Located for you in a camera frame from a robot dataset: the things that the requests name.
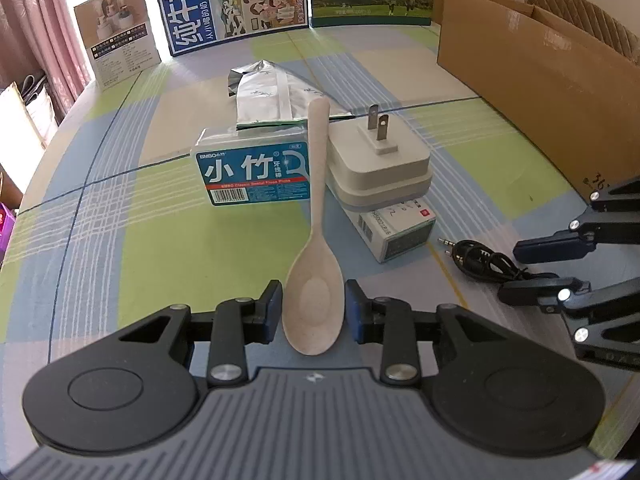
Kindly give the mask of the beige plastic spoon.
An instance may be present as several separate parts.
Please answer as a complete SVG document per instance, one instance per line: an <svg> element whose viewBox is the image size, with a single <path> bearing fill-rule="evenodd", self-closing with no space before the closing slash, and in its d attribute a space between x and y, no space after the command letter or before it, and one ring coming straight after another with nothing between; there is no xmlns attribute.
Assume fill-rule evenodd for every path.
<svg viewBox="0 0 640 480"><path fill-rule="evenodd" d="M309 104L310 233L288 272L283 293L284 334L304 356L328 351L340 336L345 315L342 270L323 234L329 118L326 98Z"/></svg>

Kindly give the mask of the silver foil pouch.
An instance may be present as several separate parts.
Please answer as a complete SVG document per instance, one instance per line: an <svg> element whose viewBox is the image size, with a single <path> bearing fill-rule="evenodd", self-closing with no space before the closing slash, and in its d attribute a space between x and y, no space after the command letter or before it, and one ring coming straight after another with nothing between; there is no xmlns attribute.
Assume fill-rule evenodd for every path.
<svg viewBox="0 0 640 480"><path fill-rule="evenodd" d="M354 117L332 96L267 60L232 68L228 93L235 98L238 129L301 124L308 117L308 105L322 98L330 103L331 118Z"/></svg>

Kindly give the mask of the brown cardboard box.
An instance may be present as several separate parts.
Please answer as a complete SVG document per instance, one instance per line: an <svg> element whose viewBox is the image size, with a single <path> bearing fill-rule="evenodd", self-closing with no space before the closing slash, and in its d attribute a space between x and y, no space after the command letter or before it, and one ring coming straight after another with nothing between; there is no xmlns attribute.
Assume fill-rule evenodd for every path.
<svg viewBox="0 0 640 480"><path fill-rule="evenodd" d="M582 196L639 173L639 67L516 0L444 0L437 62L528 137Z"/></svg>

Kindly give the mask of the checkered tablecloth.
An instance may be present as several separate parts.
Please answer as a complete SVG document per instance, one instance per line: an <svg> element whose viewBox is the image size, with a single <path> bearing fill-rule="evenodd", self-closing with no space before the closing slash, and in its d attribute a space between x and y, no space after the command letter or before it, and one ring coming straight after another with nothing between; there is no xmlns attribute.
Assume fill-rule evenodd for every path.
<svg viewBox="0 0 640 480"><path fill-rule="evenodd" d="M297 29L218 44L117 86L88 87L41 159L1 270L1 465L35 445L21 408L50 361L167 306L212 310L288 275L309 235L305 130L257 141L236 128L235 67L270 61L354 116L377 105L430 154L422 200L376 222L326 201L324 235L345 278L415 308L461 304L562 353L562 321L514 311L466 278L444 240L517 240L564 229L582 198L525 136L436 61L431 27ZM435 219L413 232L404 213Z"/></svg>

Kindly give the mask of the woven brown chair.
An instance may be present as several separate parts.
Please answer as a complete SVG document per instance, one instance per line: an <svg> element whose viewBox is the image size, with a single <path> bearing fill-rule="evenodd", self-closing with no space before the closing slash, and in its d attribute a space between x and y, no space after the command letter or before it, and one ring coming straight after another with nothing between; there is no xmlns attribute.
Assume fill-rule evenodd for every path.
<svg viewBox="0 0 640 480"><path fill-rule="evenodd" d="M612 15L588 0L526 0L540 6L639 64L639 37Z"/></svg>

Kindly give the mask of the white medicine box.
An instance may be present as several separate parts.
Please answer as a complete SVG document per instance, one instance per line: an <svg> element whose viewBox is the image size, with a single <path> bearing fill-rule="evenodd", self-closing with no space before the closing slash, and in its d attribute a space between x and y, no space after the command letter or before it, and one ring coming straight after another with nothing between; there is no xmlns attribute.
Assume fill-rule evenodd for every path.
<svg viewBox="0 0 640 480"><path fill-rule="evenodd" d="M344 209L378 263L423 246L436 222L423 197L369 211Z"/></svg>

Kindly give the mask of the white power adapter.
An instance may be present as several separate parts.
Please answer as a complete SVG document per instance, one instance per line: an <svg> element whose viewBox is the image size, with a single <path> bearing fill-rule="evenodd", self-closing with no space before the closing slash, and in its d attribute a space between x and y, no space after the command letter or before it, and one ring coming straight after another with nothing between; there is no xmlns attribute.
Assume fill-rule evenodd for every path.
<svg viewBox="0 0 640 480"><path fill-rule="evenodd" d="M382 113L329 125L326 183L350 210L373 210L420 197L433 179L431 152L405 121Z"/></svg>

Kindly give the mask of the blue dental floss box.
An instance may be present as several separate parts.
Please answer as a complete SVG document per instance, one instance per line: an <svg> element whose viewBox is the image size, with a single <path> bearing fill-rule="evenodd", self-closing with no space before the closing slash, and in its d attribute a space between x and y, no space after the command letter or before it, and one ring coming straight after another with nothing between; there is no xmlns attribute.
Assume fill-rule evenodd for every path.
<svg viewBox="0 0 640 480"><path fill-rule="evenodd" d="M191 150L205 193L215 207L310 197L306 128L203 130Z"/></svg>

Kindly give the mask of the white paper bag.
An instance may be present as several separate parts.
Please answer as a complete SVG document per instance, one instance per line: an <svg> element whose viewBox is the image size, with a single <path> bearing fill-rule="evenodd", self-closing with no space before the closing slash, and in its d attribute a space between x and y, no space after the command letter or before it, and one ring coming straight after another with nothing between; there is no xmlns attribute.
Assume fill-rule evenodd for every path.
<svg viewBox="0 0 640 480"><path fill-rule="evenodd" d="M58 130L46 89L25 104L15 82L1 92L0 162L25 193L43 154Z"/></svg>

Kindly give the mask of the white product box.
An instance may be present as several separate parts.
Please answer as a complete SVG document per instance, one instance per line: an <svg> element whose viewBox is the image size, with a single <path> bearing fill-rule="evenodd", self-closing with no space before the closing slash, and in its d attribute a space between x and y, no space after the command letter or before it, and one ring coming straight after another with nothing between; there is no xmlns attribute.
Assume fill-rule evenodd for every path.
<svg viewBox="0 0 640 480"><path fill-rule="evenodd" d="M160 64L145 0L88 0L74 13L101 90Z"/></svg>

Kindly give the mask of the pink curtain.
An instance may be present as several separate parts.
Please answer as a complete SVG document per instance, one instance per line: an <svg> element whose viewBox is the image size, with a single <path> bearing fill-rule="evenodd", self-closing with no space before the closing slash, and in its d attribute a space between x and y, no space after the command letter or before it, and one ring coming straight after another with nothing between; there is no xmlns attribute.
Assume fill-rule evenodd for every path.
<svg viewBox="0 0 640 480"><path fill-rule="evenodd" d="M66 0L1 0L1 87L39 72L63 120L91 79Z"/></svg>

